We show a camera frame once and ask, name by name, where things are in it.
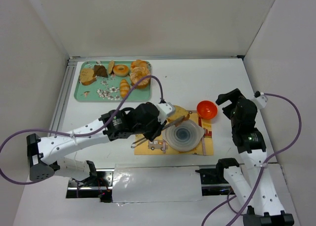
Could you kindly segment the metal tongs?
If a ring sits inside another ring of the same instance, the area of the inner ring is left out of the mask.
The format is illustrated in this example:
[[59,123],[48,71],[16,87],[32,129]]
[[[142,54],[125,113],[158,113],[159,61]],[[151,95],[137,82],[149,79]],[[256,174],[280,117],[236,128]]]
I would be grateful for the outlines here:
[[[177,125],[181,122],[183,122],[185,119],[185,116],[181,116],[179,118],[177,118],[176,120],[172,121],[171,123],[165,125],[161,131],[164,131],[167,128],[170,128],[171,126]],[[137,146],[139,146],[140,144],[144,143],[145,141],[147,141],[147,139],[145,137],[135,141],[132,143],[131,148],[136,148]]]

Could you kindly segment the toast slice bread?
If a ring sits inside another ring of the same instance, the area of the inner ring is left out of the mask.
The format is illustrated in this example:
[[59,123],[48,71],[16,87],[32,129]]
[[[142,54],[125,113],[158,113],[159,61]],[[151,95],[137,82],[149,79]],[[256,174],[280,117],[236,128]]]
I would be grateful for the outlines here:
[[183,117],[182,121],[189,120],[190,114],[185,108],[180,107],[178,105],[174,105],[174,107],[175,107],[175,113],[167,118],[169,123],[171,123],[171,122],[173,122],[181,117]]

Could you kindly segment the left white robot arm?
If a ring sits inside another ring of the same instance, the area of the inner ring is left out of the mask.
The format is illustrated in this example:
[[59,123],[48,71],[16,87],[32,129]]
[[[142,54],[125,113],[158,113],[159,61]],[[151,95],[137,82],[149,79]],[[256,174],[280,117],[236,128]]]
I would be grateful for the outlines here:
[[95,121],[66,133],[65,136],[28,135],[26,140],[30,181],[42,181],[52,177],[62,170],[62,164],[68,163],[64,158],[66,155],[96,144],[127,139],[136,134],[154,140],[161,134],[167,118],[174,111],[174,107],[168,103],[146,102],[136,108],[112,110]]

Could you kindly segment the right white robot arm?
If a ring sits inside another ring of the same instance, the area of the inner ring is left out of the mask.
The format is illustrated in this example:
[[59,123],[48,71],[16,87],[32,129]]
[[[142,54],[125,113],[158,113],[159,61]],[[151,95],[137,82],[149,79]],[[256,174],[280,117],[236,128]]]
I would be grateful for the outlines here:
[[258,110],[267,105],[267,96],[257,91],[247,99],[239,89],[218,95],[217,105],[226,101],[224,115],[231,121],[232,139],[247,170],[245,179],[234,158],[218,160],[221,178],[232,187],[242,205],[237,216],[245,226],[292,226],[294,218],[287,213],[276,192],[268,169],[268,153],[261,132],[255,127]]

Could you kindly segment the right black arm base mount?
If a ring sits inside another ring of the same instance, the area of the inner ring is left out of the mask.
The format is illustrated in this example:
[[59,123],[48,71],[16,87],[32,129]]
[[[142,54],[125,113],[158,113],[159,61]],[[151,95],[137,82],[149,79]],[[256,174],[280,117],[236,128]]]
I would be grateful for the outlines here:
[[215,167],[205,167],[195,170],[199,174],[202,196],[228,195],[231,186],[224,179],[224,169],[239,167],[235,158],[219,159]]

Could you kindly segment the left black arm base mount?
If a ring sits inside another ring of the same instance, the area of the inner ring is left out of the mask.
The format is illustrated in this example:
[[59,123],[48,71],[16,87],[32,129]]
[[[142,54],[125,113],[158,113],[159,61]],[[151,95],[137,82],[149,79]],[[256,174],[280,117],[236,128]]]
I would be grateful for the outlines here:
[[91,167],[89,176],[81,181],[69,179],[66,199],[98,199],[103,203],[112,203],[114,169]]

